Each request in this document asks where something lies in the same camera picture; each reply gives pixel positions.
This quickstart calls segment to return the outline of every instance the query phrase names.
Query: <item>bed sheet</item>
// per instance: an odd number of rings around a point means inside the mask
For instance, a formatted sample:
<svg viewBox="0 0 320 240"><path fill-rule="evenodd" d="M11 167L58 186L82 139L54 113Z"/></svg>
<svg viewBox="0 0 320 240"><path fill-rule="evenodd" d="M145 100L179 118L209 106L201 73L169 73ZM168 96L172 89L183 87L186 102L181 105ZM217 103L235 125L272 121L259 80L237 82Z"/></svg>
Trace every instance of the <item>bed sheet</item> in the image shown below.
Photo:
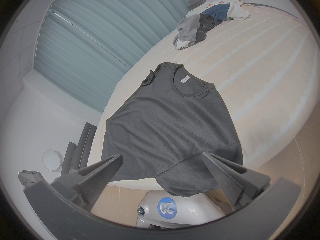
<svg viewBox="0 0 320 240"><path fill-rule="evenodd" d="M215 84L234 122L244 166L257 169L286 147L319 100L319 48L299 19L270 7L242 5L250 18L224 21L204 41L176 50L174 30L143 56L116 85L96 131L88 165L101 159L106 120L161 62L184 64ZM110 182L162 189L155 179Z"/></svg>

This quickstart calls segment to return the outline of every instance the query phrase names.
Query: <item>black chair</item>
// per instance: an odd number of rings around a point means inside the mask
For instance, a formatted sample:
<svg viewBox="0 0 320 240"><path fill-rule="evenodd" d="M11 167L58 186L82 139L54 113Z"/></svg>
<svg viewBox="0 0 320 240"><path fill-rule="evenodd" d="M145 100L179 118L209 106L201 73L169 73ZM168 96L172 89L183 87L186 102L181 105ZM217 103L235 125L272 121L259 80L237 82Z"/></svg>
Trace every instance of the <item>black chair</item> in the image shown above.
<svg viewBox="0 0 320 240"><path fill-rule="evenodd" d="M78 146L69 142L62 164L61 176L70 173L70 170L77 171L87 166L96 130L96 126L86 122Z"/></svg>

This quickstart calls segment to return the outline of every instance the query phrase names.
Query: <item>white tag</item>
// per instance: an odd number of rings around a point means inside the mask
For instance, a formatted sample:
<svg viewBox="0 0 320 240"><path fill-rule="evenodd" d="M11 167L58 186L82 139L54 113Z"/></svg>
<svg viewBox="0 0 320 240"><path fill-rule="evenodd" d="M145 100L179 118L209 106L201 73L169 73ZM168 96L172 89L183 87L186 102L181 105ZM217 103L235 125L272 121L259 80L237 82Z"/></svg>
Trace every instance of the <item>white tag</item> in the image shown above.
<svg viewBox="0 0 320 240"><path fill-rule="evenodd" d="M189 80L190 76L186 75L185 78L183 78L180 82L185 83Z"/></svg>

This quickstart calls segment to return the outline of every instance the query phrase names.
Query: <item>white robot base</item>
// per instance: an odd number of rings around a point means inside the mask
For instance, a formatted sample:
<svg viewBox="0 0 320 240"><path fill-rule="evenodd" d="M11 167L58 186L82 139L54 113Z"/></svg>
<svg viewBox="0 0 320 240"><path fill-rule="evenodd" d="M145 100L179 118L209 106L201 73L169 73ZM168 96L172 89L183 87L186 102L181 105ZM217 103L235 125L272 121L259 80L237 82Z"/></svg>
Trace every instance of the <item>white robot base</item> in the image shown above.
<svg viewBox="0 0 320 240"><path fill-rule="evenodd" d="M224 217L222 210L204 193L191 197L172 196L151 190L138 206L138 228L177 229Z"/></svg>

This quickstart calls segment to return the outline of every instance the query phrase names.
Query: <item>round neckline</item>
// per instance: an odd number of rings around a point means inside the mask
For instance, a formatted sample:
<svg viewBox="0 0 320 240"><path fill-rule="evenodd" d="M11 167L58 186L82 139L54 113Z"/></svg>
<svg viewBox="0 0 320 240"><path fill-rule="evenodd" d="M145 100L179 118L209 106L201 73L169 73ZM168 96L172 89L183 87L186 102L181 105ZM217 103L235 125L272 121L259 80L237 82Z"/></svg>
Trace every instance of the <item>round neckline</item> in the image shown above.
<svg viewBox="0 0 320 240"><path fill-rule="evenodd" d="M177 89L177 87L175 86L174 84L174 77L177 73L178 70L182 70L186 75L188 75L190 78L200 82L201 84L205 85L205 87L200 91L200 92L197 92L197 93L192 93L192 94L186 94L180 90ZM178 66L176 66L176 68L172 71L172 77L171 77L171 87L172 89L174 90L175 93L177 93L178 95L180 96L183 96L183 97L196 97L196 96L199 96L201 94L204 94L204 93L207 93L210 89L214 88L214 84L211 83L211 82L206 82L206 81L203 81L199 78L197 78L196 76L194 76L193 74L190 74L183 66L183 64L179 64Z"/></svg>

